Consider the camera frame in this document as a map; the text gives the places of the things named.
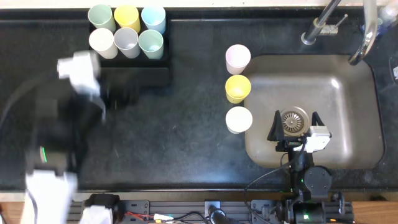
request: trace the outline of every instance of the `black countertop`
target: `black countertop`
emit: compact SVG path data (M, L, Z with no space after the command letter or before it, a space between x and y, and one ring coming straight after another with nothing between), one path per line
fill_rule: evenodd
M234 105L225 97L230 74L224 54L233 44L263 54L352 54L361 41L362 9L344 13L335 37L303 45L300 36L319 9L169 9L170 87L140 96L137 105L109 111L89 137L80 174L81 190L242 189L270 171L250 160L244 134L231 134L224 117ZM0 17L0 107L29 78L56 75L57 59L88 49L86 10L2 11ZM368 170L332 170L334 189L397 189L398 86L389 58L398 57L398 28L377 40L365 61L374 70L386 145L379 165ZM1 130L0 190L24 189L24 149L30 143L32 98L11 111ZM279 172L262 190L290 190Z

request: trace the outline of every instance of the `pink cup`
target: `pink cup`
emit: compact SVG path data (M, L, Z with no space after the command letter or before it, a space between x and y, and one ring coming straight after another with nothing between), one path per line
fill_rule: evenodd
M240 75L251 59L250 51L241 44L229 47L225 53L226 69L232 75Z

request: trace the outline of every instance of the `sink basin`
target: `sink basin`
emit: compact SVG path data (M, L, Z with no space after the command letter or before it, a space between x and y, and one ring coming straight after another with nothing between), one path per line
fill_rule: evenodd
M368 169L381 160L384 145L373 73L365 62L352 66L348 58L263 55L251 60L244 74L252 89L244 106L252 113L253 124L245 138L247 153L255 163L280 164L282 153L275 152L276 142L267 140L276 110L293 111L293 115L281 113L289 121L285 128L290 135L300 134L300 128L306 131L305 114L311 120L312 113L318 112L332 138L326 149L313 154L316 165Z

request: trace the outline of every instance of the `white cup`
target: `white cup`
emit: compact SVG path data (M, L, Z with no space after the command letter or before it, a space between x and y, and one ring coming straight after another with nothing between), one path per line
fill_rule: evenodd
M225 116L226 126L233 134L248 130L253 123L250 111L242 106L231 108Z
M145 7L141 12L142 20L148 29L163 34L166 31L166 11L163 7Z
M163 56L163 36L156 30L142 32L138 44L149 59L160 59Z
M250 62L251 54L247 47L235 44L225 53L226 69L232 75L240 75Z
M91 7L88 11L88 20L96 28L105 28L114 32L116 30L116 25L114 23L112 9L104 4L98 4Z
M105 28L94 30L88 38L91 48L105 59L115 58L118 54L118 48L115 46L113 40L112 32Z
M138 34L132 28L125 27L116 31L114 44L128 58L136 58L139 55Z

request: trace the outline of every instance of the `faucet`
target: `faucet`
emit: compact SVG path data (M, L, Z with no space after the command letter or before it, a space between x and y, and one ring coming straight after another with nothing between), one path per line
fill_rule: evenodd
M323 10L319 18L315 18L308 29L308 32L304 32L301 36L301 40L304 44L312 45L315 43L318 35L335 35L337 34L338 26L347 18L347 15L337 23L337 25L326 25L326 21L329 19L330 14L337 8L337 5L341 0L331 0L329 5ZM361 46L348 59L350 65L358 64L370 51L377 34L377 5L375 0L363 0L363 8L365 15L365 31L364 38Z

